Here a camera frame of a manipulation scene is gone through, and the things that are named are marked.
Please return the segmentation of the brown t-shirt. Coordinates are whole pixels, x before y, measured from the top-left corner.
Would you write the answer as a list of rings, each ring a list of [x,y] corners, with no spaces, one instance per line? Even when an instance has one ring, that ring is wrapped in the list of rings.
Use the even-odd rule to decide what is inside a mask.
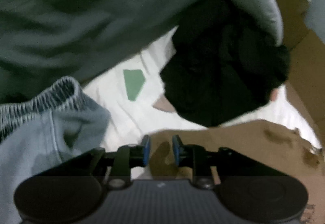
[[[154,178],[190,178],[189,168],[178,169],[172,137],[208,151],[233,149],[258,162],[296,177],[307,187],[309,201],[303,223],[324,223],[324,153],[301,138],[298,129],[260,120],[207,130],[165,130],[151,136],[149,170]]]

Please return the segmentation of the white bear print duvet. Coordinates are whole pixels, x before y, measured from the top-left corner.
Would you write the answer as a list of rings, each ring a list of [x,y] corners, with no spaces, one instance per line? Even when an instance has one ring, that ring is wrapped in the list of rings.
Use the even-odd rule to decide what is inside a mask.
[[[171,138],[209,151],[228,147],[293,176],[321,174],[322,145],[289,103],[286,48],[261,34],[237,37],[176,30],[102,73],[84,92],[110,112],[103,147],[152,138],[149,174],[187,177],[175,166]]]

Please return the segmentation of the blue jeans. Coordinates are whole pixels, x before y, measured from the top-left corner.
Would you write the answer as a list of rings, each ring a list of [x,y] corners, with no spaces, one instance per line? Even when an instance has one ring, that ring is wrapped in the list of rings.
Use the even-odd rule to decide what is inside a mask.
[[[1,105],[1,223],[20,223],[13,196],[21,182],[100,146],[109,120],[70,76]]]

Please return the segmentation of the black garment left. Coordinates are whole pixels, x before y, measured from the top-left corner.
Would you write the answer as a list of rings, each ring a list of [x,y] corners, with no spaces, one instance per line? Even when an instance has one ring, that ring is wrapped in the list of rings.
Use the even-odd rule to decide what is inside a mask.
[[[288,49],[232,0],[192,4],[172,43],[160,73],[164,95],[179,116],[204,127],[265,106],[288,79]]]

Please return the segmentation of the brown cardboard sheet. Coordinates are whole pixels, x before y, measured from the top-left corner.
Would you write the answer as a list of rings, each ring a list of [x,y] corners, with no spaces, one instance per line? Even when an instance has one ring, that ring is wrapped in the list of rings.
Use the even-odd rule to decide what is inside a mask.
[[[307,0],[276,0],[283,23],[283,44],[291,53],[289,101],[314,127],[324,129],[324,43],[304,23]]]

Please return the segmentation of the dark green pillow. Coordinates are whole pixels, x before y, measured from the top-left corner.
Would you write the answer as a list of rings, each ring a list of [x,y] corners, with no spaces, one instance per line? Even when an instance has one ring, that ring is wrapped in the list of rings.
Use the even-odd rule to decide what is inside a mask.
[[[163,35],[196,0],[1,0],[1,102],[95,77]]]

